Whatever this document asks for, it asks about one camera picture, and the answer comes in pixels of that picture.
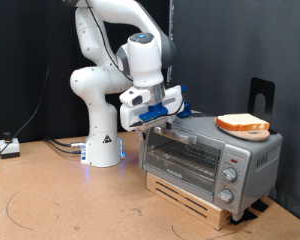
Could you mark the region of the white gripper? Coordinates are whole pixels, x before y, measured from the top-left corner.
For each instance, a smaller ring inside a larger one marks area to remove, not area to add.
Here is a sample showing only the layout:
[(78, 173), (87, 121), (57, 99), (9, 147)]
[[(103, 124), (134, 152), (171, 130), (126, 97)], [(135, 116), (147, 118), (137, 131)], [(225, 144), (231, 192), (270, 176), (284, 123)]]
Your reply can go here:
[(167, 129), (172, 129), (174, 116), (184, 109), (180, 85), (168, 89), (163, 84), (144, 88), (133, 86), (122, 93), (119, 99), (122, 103), (122, 127), (127, 131), (137, 131), (141, 139), (147, 138), (146, 129), (164, 122)]

